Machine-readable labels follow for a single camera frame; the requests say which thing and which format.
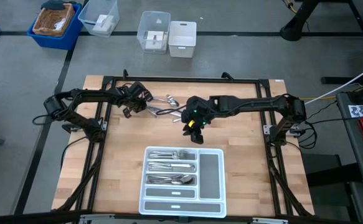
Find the wooden table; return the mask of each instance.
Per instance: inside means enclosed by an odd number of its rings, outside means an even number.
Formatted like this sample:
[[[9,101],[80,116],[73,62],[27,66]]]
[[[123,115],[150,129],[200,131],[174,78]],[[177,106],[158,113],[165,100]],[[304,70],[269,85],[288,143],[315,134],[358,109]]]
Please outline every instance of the wooden table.
[[[89,75],[84,88],[99,90],[103,76]],[[181,83],[142,82],[155,96],[165,98],[171,94],[180,105],[192,95],[208,99],[210,95],[235,95],[239,98],[256,98],[253,84],[237,83]],[[283,80],[270,80],[272,96],[286,93]],[[152,101],[154,106],[168,108],[165,102]],[[94,118],[96,103],[84,103],[78,113]],[[130,119],[123,116],[121,108],[112,107],[106,136],[103,159],[94,201],[94,212],[138,213],[139,188],[144,150],[147,146],[183,146],[219,148],[225,155],[227,215],[266,216],[275,215],[268,167],[266,164],[260,114],[240,113],[227,119],[214,119],[202,130],[205,143],[197,145],[189,136],[182,135],[184,124],[173,123],[174,116],[165,115],[155,119],[147,111],[133,114]],[[276,113],[277,121],[281,115]],[[71,134],[70,142],[84,136],[83,131]],[[297,144],[297,139],[288,137]],[[59,177],[52,208],[61,206],[80,183],[87,153],[88,141],[82,140],[68,148],[64,166]],[[307,211],[314,214],[313,205],[304,173],[303,161],[297,148],[282,147],[288,184]],[[82,208],[87,207],[90,186],[86,187]],[[278,186],[281,211],[285,212],[285,201]]]

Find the white cutlery tray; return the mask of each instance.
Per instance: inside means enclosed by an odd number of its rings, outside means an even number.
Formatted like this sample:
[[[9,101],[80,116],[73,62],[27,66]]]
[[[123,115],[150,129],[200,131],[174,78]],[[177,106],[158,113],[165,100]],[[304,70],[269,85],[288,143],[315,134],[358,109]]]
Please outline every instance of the white cutlery tray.
[[[188,160],[150,159],[153,151],[186,151]],[[196,165],[195,172],[151,172],[148,162],[186,162]],[[194,180],[187,185],[147,184],[151,174],[185,174]],[[224,218],[225,203],[224,154],[221,149],[154,147],[145,149],[143,175],[139,194],[139,212],[143,215],[175,215]]]

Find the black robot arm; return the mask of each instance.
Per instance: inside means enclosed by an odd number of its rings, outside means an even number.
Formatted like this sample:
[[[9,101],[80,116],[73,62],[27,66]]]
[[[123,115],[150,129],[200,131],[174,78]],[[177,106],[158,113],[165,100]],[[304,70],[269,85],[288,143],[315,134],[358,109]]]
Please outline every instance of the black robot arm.
[[[127,85],[110,88],[109,90],[79,90],[61,92],[48,97],[44,101],[47,114],[55,121],[68,121],[80,128],[91,142],[103,140],[103,130],[97,120],[85,118],[75,112],[81,103],[107,102],[117,107],[126,106],[123,114],[129,118],[130,111],[138,113],[146,108],[146,102],[153,99],[152,94],[145,89],[140,82],[134,82],[130,87]],[[67,106],[64,100],[72,102]]]
[[[198,96],[187,100],[181,121],[186,123],[184,135],[190,135],[191,141],[202,144],[204,142],[201,129],[210,124],[214,118],[227,118],[241,112],[276,111],[282,114],[283,119],[270,129],[270,142],[285,145],[286,132],[294,124],[306,119],[304,102],[291,95],[280,95],[271,98],[246,98],[235,96],[210,96],[204,100]]]

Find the wicker basket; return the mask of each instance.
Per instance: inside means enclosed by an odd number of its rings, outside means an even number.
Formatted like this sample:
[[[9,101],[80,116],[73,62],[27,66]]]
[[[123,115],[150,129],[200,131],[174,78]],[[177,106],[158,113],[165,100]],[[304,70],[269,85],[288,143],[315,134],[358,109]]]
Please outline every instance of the wicker basket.
[[[67,30],[69,22],[72,20],[75,11],[72,4],[65,3],[65,9],[51,10],[43,8],[37,16],[33,26],[33,32],[38,35],[49,35],[52,37],[61,37]],[[65,22],[60,30],[55,30],[54,24],[65,18]]]

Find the concrete floor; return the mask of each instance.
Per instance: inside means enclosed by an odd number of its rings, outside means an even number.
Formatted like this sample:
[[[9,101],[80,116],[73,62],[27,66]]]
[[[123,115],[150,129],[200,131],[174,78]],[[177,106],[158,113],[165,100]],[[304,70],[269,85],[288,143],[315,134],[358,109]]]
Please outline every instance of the concrete floor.
[[[26,31],[45,0],[0,0],[0,28]],[[363,17],[363,1],[355,4]],[[278,32],[292,17],[281,0],[119,0],[115,31],[136,31],[143,11],[170,12],[172,20],[196,21],[199,31]],[[347,4],[322,3],[309,18],[311,32],[360,32]],[[40,127],[31,123],[44,114],[43,101],[56,87],[67,51],[42,49],[27,36],[0,36],[0,215],[10,214],[20,190]],[[135,36],[78,38],[64,91],[81,88],[86,75],[219,77],[284,79],[288,91],[318,96],[336,86],[322,76],[353,77],[363,71],[363,38],[311,37],[287,42],[280,37],[198,36],[193,59],[142,53]],[[329,102],[308,106],[314,113]],[[313,118],[340,117],[335,106]],[[46,212],[59,177],[59,164],[69,135],[53,123],[25,212]],[[319,124],[317,146],[304,153],[339,154],[355,162],[341,122]]]

